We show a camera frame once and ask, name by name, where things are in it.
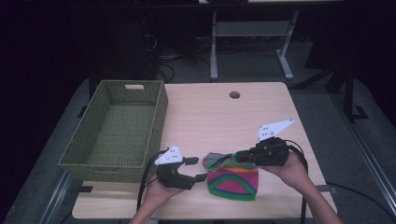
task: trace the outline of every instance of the green woven basket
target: green woven basket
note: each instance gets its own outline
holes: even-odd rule
[[[102,81],[59,165],[83,180],[140,182],[160,150],[167,106],[161,81]]]

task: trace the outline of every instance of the human arm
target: human arm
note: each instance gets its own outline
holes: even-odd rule
[[[280,177],[285,184],[300,192],[311,209],[312,216],[320,224],[343,223],[332,207],[309,178],[297,154],[290,152],[283,166],[263,166],[263,170]]]
[[[183,191],[183,189],[167,188],[156,178],[156,175],[151,178],[152,182],[148,185],[146,196],[130,224],[148,223],[150,217],[158,208]]]

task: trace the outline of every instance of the table surface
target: table surface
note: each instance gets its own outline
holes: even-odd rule
[[[198,164],[181,166],[183,175],[206,173],[202,158],[209,152],[232,153],[254,147],[260,124],[295,119],[278,135],[301,146],[313,182],[325,185],[289,91],[279,82],[167,84],[169,98],[161,148],[177,145],[184,157],[200,158]],[[230,97],[238,91],[240,98]],[[157,210],[154,219],[267,219],[298,218],[302,196],[277,176],[259,171],[254,202],[239,202],[211,195],[206,182],[197,183]],[[92,192],[78,195],[75,218],[131,218],[136,209],[139,184],[85,181]],[[322,193],[336,210],[330,192]],[[312,217],[309,209],[307,217]]]

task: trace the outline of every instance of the dark background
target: dark background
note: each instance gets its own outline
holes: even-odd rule
[[[302,11],[294,38],[315,38],[308,67],[347,64],[396,124],[396,7],[386,1],[356,2],[348,1],[325,15]],[[147,55],[140,23],[136,23],[140,13],[87,12],[74,5],[0,1],[0,220],[83,80],[90,77],[94,87],[101,78],[153,79],[156,75],[155,60]],[[209,34],[210,13],[180,21],[185,15],[156,14],[158,23],[149,28],[170,44],[180,42],[175,36],[189,43],[196,35]],[[312,23],[312,18],[319,22]],[[187,33],[175,35],[180,30],[169,25],[175,21],[184,22],[180,25],[188,28]],[[191,45],[177,47],[193,53]]]

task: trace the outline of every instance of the floor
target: floor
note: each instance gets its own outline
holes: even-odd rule
[[[172,77],[172,83],[209,82],[209,53],[205,48],[206,38],[198,40],[202,53],[196,58],[180,58],[165,61],[160,65],[166,80]],[[239,38],[231,42],[221,42],[218,58],[219,80],[217,82],[284,82],[288,86],[296,85],[320,72],[304,68],[304,62],[312,46],[310,40],[293,40],[287,53],[287,59],[295,78],[286,80],[276,58],[276,48],[282,39]],[[167,53],[169,59],[174,53]],[[370,196],[367,197],[345,189],[335,187],[332,194],[338,209],[338,215],[345,223],[393,223],[382,206],[392,214],[383,190],[364,159],[361,143],[351,129],[357,129],[365,145],[371,149],[389,182],[396,184],[394,172],[396,159],[396,130],[376,106],[370,92],[355,80],[354,105],[361,105],[368,119],[356,120],[352,125],[345,119],[338,106],[342,102],[343,90],[329,94],[324,87],[328,78],[323,78],[304,90],[290,91],[290,95],[303,121],[312,148],[325,179],[334,184],[345,186]],[[77,220],[70,216],[74,201],[78,195],[81,180],[73,177],[64,179],[64,171],[57,165],[68,140],[79,122],[79,113],[89,102],[88,80],[81,83],[71,99],[57,127],[46,144],[34,170],[25,182],[17,200],[11,208],[5,223],[127,223],[128,220]],[[68,188],[57,191],[59,182],[68,183]],[[227,220],[226,223],[299,223],[294,220]],[[168,223],[212,223],[212,221],[168,221]],[[314,223],[308,219],[305,223]]]

